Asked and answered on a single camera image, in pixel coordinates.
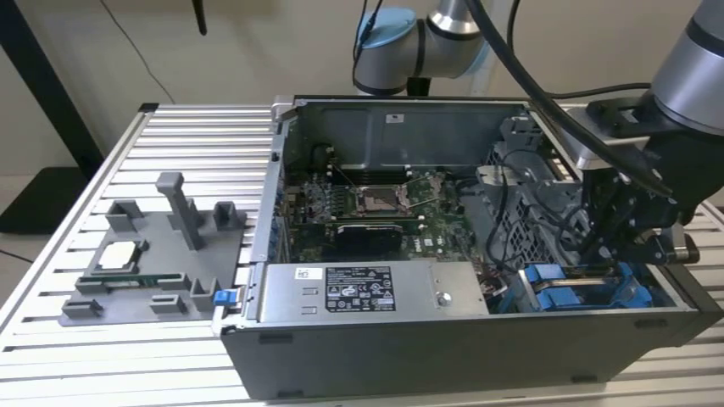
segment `aluminum extrusion table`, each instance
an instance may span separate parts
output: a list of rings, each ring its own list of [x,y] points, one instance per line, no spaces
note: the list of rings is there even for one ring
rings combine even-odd
[[[200,209],[235,201],[249,213],[239,256],[245,282],[272,143],[268,106],[164,106],[139,113],[0,310],[0,405],[211,405],[249,400],[211,321],[61,327],[56,317],[108,229],[116,198],[168,210],[153,183],[183,171]],[[724,215],[704,203],[687,229],[701,249],[691,272],[724,306]],[[724,405],[724,324],[663,348],[605,385],[317,401],[323,406]]]

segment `circuit board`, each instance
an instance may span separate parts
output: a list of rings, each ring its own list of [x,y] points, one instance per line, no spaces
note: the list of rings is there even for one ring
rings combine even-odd
[[[481,268],[465,208],[441,171],[411,171],[399,185],[335,185],[313,175],[285,195],[292,262],[435,259]],[[341,247],[341,233],[361,228],[353,247]]]

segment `black stand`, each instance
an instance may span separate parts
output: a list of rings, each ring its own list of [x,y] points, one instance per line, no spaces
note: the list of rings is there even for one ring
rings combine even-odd
[[[429,78],[407,78],[407,95],[429,96]]]
[[[103,163],[103,155],[13,0],[0,0],[0,40],[77,168],[44,168],[0,215],[0,232],[51,233]]]

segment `wall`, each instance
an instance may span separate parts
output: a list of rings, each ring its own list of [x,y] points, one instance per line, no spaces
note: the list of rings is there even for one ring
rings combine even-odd
[[[75,165],[41,107],[0,50],[0,176]]]
[[[427,13],[436,0],[396,0]],[[363,2],[108,0],[177,103],[269,103],[277,94],[352,94],[352,42]],[[143,102],[168,101],[97,0],[19,0],[57,74],[105,151]],[[435,81],[467,95],[471,78]]]
[[[699,3],[523,0],[515,27],[516,55],[549,92],[651,81]],[[500,63],[492,72],[487,94],[523,96]]]

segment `black cable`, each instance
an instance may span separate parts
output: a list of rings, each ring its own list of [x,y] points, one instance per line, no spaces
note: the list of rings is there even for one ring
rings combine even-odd
[[[136,47],[136,43],[135,43],[133,40],[131,39],[131,36],[128,35],[128,32],[125,32],[125,29],[121,27],[121,24],[117,22],[116,16],[113,15],[113,12],[111,11],[111,8],[109,8],[108,5],[105,4],[105,0],[99,0],[99,1],[101,2],[101,6],[103,6],[103,8],[104,8],[105,11],[107,11],[108,16],[109,16],[111,19],[113,20],[113,24],[116,24],[117,29],[121,31],[123,35],[125,36],[125,39],[127,39],[128,42],[131,43],[131,46],[132,46],[133,49],[136,50],[136,54],[139,55],[140,62],[143,62],[144,66],[145,66],[145,71],[148,72],[148,75],[152,77],[152,79],[153,79],[153,81],[156,82],[156,84],[159,85],[160,89],[161,89],[163,92],[167,94],[168,99],[171,100],[171,103],[176,104],[176,100],[171,97],[171,93],[168,93],[167,88],[161,85],[161,83],[160,83],[160,81],[159,81],[159,78],[156,77],[156,75],[155,75],[153,72],[151,71],[151,66],[148,66],[148,63],[147,63],[145,58],[144,58],[144,54],[140,53],[139,47]]]
[[[583,209],[583,205],[579,205],[576,206],[573,209],[571,209],[571,211],[568,212],[568,214],[565,215],[564,217],[564,225],[565,226],[571,226],[571,219],[573,219],[573,215]],[[568,262],[569,265],[575,265],[573,264],[573,260],[571,259],[571,256],[568,255],[568,250],[565,250],[564,248],[564,245],[563,245],[563,240],[564,240],[564,231],[565,231],[565,228],[564,228],[564,225],[561,225],[559,228],[557,228],[557,232],[556,232],[556,247],[557,247],[557,250],[560,251],[561,253],[561,256],[564,257],[565,261]]]
[[[367,0],[364,0],[364,4],[361,6],[361,15],[360,15],[360,21],[357,22],[357,31],[355,32],[355,50],[353,50],[353,62],[352,62],[352,82],[355,83],[355,72],[357,70],[357,62],[360,61],[360,57],[363,55],[363,49],[364,49],[364,43],[367,40],[369,40],[369,35],[372,34],[372,29],[375,28],[375,23],[377,22],[377,13],[380,11],[380,7],[383,7],[383,0],[377,0],[377,5],[375,6],[375,10],[372,11],[372,14],[369,15],[369,19],[367,20],[367,24],[364,25],[364,29],[360,32],[360,26],[363,25],[364,20],[364,11],[367,10]]]
[[[564,100],[564,99],[584,98],[587,96],[596,96],[604,93],[632,91],[637,89],[648,89],[651,87],[652,87],[651,83],[633,82],[633,83],[624,83],[621,85],[597,87],[595,89],[588,89],[585,91],[576,91],[576,92],[569,92],[569,93],[549,93],[548,96],[551,96],[552,99]]]
[[[515,31],[516,26],[516,17],[519,16],[520,0],[512,0],[511,14],[508,15],[508,27],[505,29],[505,43],[511,48],[511,52],[515,53],[515,48],[512,47],[512,32]]]
[[[355,30],[355,45],[352,46],[352,60],[357,60],[357,45],[360,43],[360,28],[363,27],[364,12],[367,11],[367,1],[361,3],[360,19],[357,20],[357,29]]]
[[[481,6],[480,0],[465,0],[467,7],[473,16],[481,34],[488,40],[489,47],[503,62],[511,76],[532,99],[533,104],[553,122],[588,147],[607,163],[624,173],[645,190],[663,197],[671,196],[671,189],[661,183],[655,174],[639,168],[631,160],[619,157],[599,137],[564,112],[561,107],[551,99],[531,74],[523,67],[519,59],[505,45],[497,28],[489,19],[488,13]]]
[[[489,230],[488,239],[485,239],[485,254],[488,255],[488,258],[492,260],[495,265],[500,270],[509,271],[511,273],[515,273],[516,271],[509,267],[501,259],[499,259],[493,255],[492,246],[493,246],[493,239],[497,234],[497,229],[500,229],[500,225],[503,224],[503,218],[505,213],[505,206],[508,204],[508,178],[505,177],[505,173],[500,171],[500,176],[503,178],[503,191],[500,192],[500,202],[497,203],[497,212],[496,212],[496,221],[493,224],[492,229]]]
[[[519,16],[519,8],[520,8],[520,0],[513,0],[512,6],[511,6],[511,14],[508,15],[508,27],[507,27],[507,32],[505,32],[505,43],[508,44],[508,48],[511,49],[512,53],[515,53],[512,35],[515,31],[515,26],[516,26],[516,18]],[[585,98],[588,96],[596,96],[604,93],[612,93],[612,92],[620,92],[620,91],[632,91],[632,90],[639,90],[639,89],[645,90],[645,89],[649,89],[651,87],[652,87],[652,84],[648,82],[633,82],[633,83],[624,83],[621,85],[597,87],[595,89],[588,89],[585,91],[568,92],[568,93],[547,92],[547,94],[548,96],[551,96],[552,99],[564,100],[564,99]]]
[[[0,249],[0,254],[4,254],[5,256],[11,256],[12,258],[15,258],[15,259],[17,259],[17,260],[23,260],[23,261],[25,261],[27,263],[31,263],[31,264],[33,263],[33,261],[32,261],[28,257],[23,257],[23,256],[20,256],[19,254],[11,253],[11,252],[8,252],[8,251],[5,251],[5,250],[1,250],[1,249]]]

